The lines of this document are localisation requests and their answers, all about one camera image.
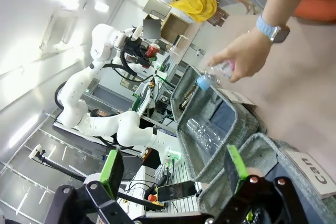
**smartphone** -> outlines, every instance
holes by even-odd
[[[195,183],[192,181],[161,186],[157,190],[157,200],[159,202],[183,199],[194,196],[197,193]]]

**gray fabric bin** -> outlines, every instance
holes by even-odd
[[[184,101],[184,94],[195,84],[198,77],[199,73],[196,72],[191,66],[188,66],[183,76],[180,78],[178,84],[176,85],[176,88],[170,98],[175,122],[179,122],[183,114],[183,111],[178,107]]]
[[[336,199],[334,197],[320,199],[304,174],[282,152],[282,148],[296,151],[295,148],[285,142],[275,141],[264,134],[257,133],[240,147],[239,152],[247,167],[256,167],[265,175],[272,171],[277,164],[280,164],[297,186],[297,189],[300,189],[300,194],[303,195],[303,199],[300,199],[302,204],[308,203],[311,205],[323,223],[335,223]],[[231,196],[230,183],[224,169],[222,169],[209,184],[209,187],[201,193],[198,203],[202,211],[217,216]],[[319,224],[316,221],[310,221],[310,223]]]
[[[205,164],[200,158],[199,146],[189,135],[186,128],[187,121],[194,115],[201,115],[210,120],[218,107],[224,103],[234,113],[233,123],[223,138],[223,142]],[[223,169],[224,153],[227,144],[240,147],[252,134],[257,132],[258,121],[241,104],[232,104],[226,97],[214,88],[201,90],[199,87],[188,107],[183,112],[177,127],[177,137],[186,158],[188,174],[192,180],[202,183],[210,183]]]

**smartwatch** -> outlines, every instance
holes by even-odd
[[[288,26],[271,26],[260,15],[257,20],[257,28],[264,33],[272,43],[282,43],[287,38],[290,29]]]

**white robotic arm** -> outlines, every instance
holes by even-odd
[[[121,59],[120,59],[120,52],[117,51],[116,56],[114,57],[113,64],[118,64],[121,65]],[[160,77],[162,77],[163,79],[165,79],[167,77],[167,74],[161,71],[156,70],[155,68],[153,68],[152,66],[150,66],[149,68],[144,68],[141,64],[136,64],[136,63],[129,63],[128,66],[136,73],[140,74],[143,77],[148,77],[148,76],[152,76],[152,75],[158,75]],[[118,72],[122,75],[124,75],[126,73],[125,70],[123,69],[118,69]]]
[[[137,28],[130,38],[136,41],[142,31]],[[64,109],[58,117],[58,121],[65,127],[77,129],[87,136],[111,136],[117,133],[118,143],[129,147],[143,145],[151,147],[159,152],[161,162],[167,158],[175,157],[178,161],[181,157],[181,148],[178,139],[154,128],[140,129],[140,117],[134,111],[127,111],[107,118],[94,118],[87,115],[87,105],[80,97],[84,93],[93,78],[103,66],[110,62],[111,49],[123,50],[123,45],[129,37],[108,25],[98,25],[92,31],[91,55],[94,61],[87,68],[75,73],[69,78],[60,92],[59,100]],[[136,72],[143,71],[140,64],[131,65]]]

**clear plastic bottle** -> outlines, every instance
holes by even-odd
[[[200,115],[187,121],[190,136],[198,144],[202,160],[207,163],[220,147],[226,133]]]
[[[211,85],[219,87],[223,82],[223,77],[230,79],[235,70],[235,62],[233,60],[224,61],[205,70],[196,82],[203,90],[208,89]]]

